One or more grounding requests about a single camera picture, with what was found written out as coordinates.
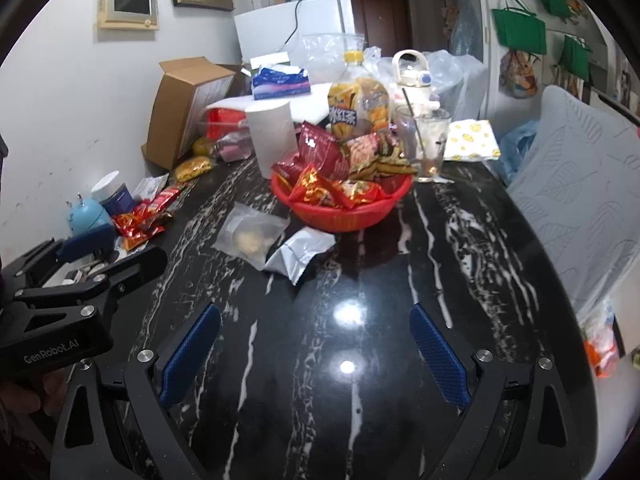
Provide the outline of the clear zip bag with snack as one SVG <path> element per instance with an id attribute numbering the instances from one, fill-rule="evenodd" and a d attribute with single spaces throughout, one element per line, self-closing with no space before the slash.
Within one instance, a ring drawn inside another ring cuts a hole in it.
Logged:
<path id="1" fill-rule="evenodd" d="M 221 227 L 214 248 L 227 256 L 240 258 L 257 271 L 264 270 L 270 248 L 290 222 L 235 203 Z"/>

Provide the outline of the silver foil pouch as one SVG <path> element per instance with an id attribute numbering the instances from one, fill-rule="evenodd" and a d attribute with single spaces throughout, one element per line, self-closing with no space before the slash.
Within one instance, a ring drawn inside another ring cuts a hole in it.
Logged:
<path id="1" fill-rule="evenodd" d="M 265 264 L 265 270 L 286 276 L 296 285 L 311 260 L 333 248 L 335 242 L 333 234 L 306 226 L 272 254 Z"/>

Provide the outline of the red orange candy packet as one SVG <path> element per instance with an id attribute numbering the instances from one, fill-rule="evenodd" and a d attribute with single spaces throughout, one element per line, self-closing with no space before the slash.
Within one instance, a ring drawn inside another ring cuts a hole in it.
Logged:
<path id="1" fill-rule="evenodd" d="M 292 203 L 346 208 L 345 195 L 338 183 L 323 177 L 313 164 L 309 164 L 300 174 L 288 198 Z"/>

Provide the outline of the gold red snack bag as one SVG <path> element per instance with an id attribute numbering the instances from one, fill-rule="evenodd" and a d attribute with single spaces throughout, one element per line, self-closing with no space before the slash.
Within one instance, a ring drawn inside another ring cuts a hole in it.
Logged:
<path id="1" fill-rule="evenodd" d="M 348 161 L 348 177 L 352 180 L 416 174 L 405 154 L 404 144 L 395 133 L 389 131 L 348 140 L 343 144 L 342 152 Z"/>

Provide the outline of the red packaged box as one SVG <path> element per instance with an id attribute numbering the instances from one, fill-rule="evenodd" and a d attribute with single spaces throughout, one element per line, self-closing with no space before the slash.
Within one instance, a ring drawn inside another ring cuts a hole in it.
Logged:
<path id="1" fill-rule="evenodd" d="M 246 127 L 246 114 L 242 110 L 215 107 L 208 110 L 205 117 L 206 138 L 213 141 Z"/>

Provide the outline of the white paper towel roll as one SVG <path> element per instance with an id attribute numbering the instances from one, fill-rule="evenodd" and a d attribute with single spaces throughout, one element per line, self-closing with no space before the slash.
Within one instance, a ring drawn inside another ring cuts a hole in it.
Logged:
<path id="1" fill-rule="evenodd" d="M 297 152 L 290 106 L 245 112 L 259 171 L 270 179 L 272 166 Z"/>

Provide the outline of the brown cardboard box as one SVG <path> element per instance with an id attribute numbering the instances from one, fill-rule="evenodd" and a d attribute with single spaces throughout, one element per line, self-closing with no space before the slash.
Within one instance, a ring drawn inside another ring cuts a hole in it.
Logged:
<path id="1" fill-rule="evenodd" d="M 228 96 L 240 66 L 214 64 L 199 56 L 163 61 L 160 68 L 163 77 L 141 151 L 147 162 L 171 170 L 190 151 L 206 107 Z"/>

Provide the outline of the large red snack packet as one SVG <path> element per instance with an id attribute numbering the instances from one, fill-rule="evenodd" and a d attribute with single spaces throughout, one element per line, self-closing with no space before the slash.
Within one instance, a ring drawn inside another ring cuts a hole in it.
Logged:
<path id="1" fill-rule="evenodd" d="M 318 173 L 330 180 L 346 180 L 349 161 L 341 144 L 325 128 L 303 122 L 300 126 L 298 151 L 306 165 L 311 164 Z"/>

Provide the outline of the white foam board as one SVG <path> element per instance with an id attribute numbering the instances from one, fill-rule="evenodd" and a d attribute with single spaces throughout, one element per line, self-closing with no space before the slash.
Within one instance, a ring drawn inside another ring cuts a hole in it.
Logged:
<path id="1" fill-rule="evenodd" d="M 288 104 L 293 122 L 311 122 L 317 125 L 329 115 L 328 93 L 331 85 L 313 84 L 310 88 L 310 93 L 280 99 L 256 101 L 251 96 L 236 96 L 209 104 L 205 110 L 228 108 L 228 110 L 239 110 L 240 112 L 254 112 L 255 110 L 271 110 Z"/>

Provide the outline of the grey leaf pattern chair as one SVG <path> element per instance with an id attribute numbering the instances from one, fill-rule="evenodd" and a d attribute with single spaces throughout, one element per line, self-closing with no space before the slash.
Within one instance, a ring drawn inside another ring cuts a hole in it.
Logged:
<path id="1" fill-rule="evenodd" d="M 508 193 L 534 229 L 576 312 L 600 304 L 639 255 L 639 136 L 557 86 Z"/>

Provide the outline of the iced tea bottle yellow cap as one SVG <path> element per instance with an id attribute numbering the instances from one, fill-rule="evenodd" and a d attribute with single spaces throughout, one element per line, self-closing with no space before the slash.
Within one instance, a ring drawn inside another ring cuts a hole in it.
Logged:
<path id="1" fill-rule="evenodd" d="M 345 69 L 328 93 L 331 132 L 341 142 L 390 128 L 390 97 L 363 59 L 362 51 L 347 51 Z"/>

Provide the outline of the white refrigerator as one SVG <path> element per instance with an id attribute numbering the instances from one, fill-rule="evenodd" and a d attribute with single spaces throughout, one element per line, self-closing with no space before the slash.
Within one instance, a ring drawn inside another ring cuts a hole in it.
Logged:
<path id="1" fill-rule="evenodd" d="M 280 51 L 290 60 L 304 53 L 307 36 L 354 34 L 352 0 L 299 0 L 235 15 L 244 62 Z"/>

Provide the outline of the white cartoon water bottle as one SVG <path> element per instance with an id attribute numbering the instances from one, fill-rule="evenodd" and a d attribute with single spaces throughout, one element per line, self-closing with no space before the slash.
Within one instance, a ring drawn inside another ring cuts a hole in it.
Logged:
<path id="1" fill-rule="evenodd" d="M 390 96 L 396 106 L 410 104 L 419 115 L 440 109 L 432 97 L 433 77 L 427 58 L 417 50 L 398 51 L 392 58 L 393 85 Z"/>

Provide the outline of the green tote bag lower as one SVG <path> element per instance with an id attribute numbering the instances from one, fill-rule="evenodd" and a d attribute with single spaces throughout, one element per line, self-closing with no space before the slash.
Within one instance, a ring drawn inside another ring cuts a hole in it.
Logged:
<path id="1" fill-rule="evenodd" d="M 590 53 L 590 47 L 582 38 L 566 35 L 559 62 L 561 74 L 573 75 L 583 81 L 588 81 Z"/>

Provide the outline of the wall intercom panel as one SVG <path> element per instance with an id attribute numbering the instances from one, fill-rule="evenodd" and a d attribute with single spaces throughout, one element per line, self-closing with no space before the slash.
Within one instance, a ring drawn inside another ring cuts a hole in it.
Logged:
<path id="1" fill-rule="evenodd" d="M 113 30 L 157 30 L 157 0 L 98 0 L 98 26 Z"/>

